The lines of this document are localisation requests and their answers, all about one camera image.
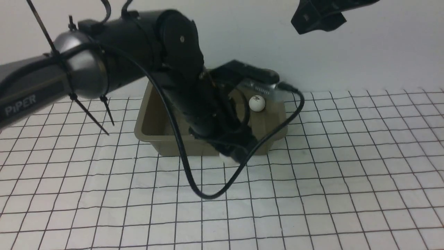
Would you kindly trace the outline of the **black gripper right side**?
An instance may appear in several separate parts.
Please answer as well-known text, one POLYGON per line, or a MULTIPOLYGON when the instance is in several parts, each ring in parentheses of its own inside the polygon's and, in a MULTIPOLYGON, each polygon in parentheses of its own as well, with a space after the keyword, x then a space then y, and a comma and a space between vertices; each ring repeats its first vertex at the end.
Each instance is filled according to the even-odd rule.
POLYGON ((346 23, 342 12, 368 5, 377 0, 300 0, 291 24, 298 34, 312 31, 331 32, 346 23))

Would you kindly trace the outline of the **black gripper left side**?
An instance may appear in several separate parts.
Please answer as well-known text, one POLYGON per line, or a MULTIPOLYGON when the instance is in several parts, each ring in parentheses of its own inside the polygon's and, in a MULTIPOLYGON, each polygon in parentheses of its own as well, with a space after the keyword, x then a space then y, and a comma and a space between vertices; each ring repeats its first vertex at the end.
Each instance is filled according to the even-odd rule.
POLYGON ((241 164, 254 155, 258 140, 248 125, 249 113, 239 119, 235 105, 211 80, 173 83, 173 107, 189 124, 189 133, 241 164))

